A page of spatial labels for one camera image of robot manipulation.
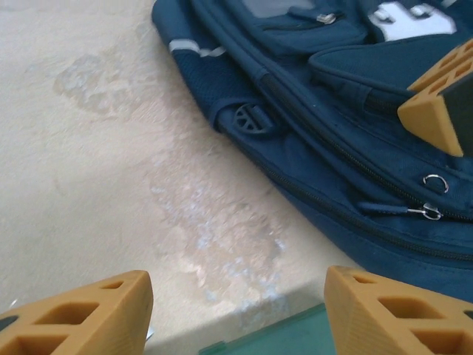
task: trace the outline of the beige floor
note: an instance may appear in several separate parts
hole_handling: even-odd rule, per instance
[[[151,7],[0,0],[0,308],[145,269],[147,354],[194,355],[354,264],[207,126]]]

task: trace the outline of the metal ring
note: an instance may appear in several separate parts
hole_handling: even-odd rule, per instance
[[[443,185],[445,186],[445,190],[443,191],[444,194],[446,194],[449,191],[449,184],[446,182],[446,180],[443,177],[441,177],[440,175],[437,175],[437,174],[430,174],[430,175],[424,176],[423,179],[422,179],[423,184],[426,185],[427,180],[432,179],[432,178],[437,178],[437,179],[440,179],[442,181]]]

